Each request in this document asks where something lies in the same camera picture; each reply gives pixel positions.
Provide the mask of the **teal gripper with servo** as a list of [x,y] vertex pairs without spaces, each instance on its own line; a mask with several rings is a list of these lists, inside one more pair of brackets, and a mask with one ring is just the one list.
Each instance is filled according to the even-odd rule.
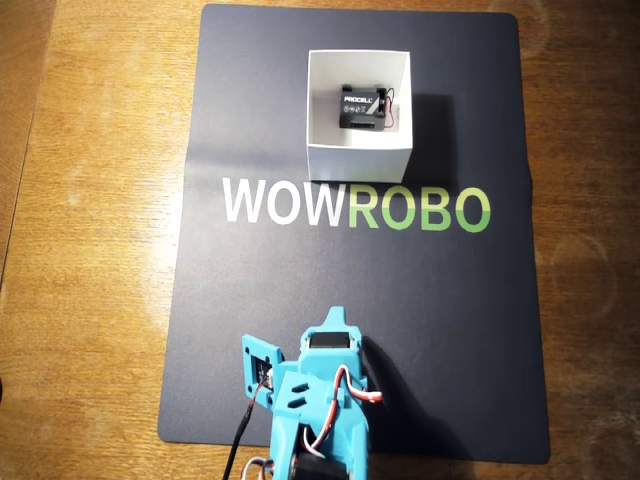
[[335,385],[354,398],[367,398],[369,381],[362,342],[360,329],[346,322],[346,309],[332,306],[324,323],[303,332],[296,357],[277,349],[277,399],[298,400],[311,395],[331,400]]

